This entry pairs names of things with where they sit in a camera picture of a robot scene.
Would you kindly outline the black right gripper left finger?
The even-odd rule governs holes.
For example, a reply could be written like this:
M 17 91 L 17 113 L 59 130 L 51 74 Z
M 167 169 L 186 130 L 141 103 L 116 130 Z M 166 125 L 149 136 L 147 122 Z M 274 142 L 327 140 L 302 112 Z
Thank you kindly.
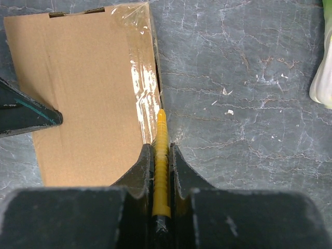
M 1 248 L 148 248 L 153 149 L 109 187 L 25 188 L 1 204 Z

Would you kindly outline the yellow utility knife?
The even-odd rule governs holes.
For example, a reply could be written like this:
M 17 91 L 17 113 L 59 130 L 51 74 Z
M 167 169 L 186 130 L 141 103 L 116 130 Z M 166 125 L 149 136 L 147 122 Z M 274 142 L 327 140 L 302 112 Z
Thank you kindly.
M 154 149 L 154 185 L 152 207 L 152 246 L 153 248 L 171 248 L 170 232 L 171 207 L 169 191 L 169 135 L 165 111 L 160 109 L 157 115 L 157 133 L 153 142 Z

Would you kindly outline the brown cardboard express box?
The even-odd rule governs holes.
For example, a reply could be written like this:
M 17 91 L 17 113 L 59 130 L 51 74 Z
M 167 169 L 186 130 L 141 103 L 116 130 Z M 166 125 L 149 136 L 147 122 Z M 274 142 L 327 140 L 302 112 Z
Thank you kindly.
M 23 92 L 61 112 L 32 134 L 48 187 L 109 186 L 156 133 L 158 47 L 149 3 L 4 19 Z

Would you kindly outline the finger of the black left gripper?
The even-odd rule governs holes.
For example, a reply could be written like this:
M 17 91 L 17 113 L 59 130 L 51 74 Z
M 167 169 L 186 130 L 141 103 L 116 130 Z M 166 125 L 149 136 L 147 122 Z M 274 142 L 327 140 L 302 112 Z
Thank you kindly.
M 62 114 L 1 79 L 1 137 L 59 126 Z

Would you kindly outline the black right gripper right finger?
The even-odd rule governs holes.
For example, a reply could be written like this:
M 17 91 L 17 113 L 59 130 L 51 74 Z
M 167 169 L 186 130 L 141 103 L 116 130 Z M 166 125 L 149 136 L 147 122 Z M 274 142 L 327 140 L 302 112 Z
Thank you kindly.
M 331 248 L 309 197 L 293 191 L 218 189 L 175 144 L 170 164 L 176 248 Z

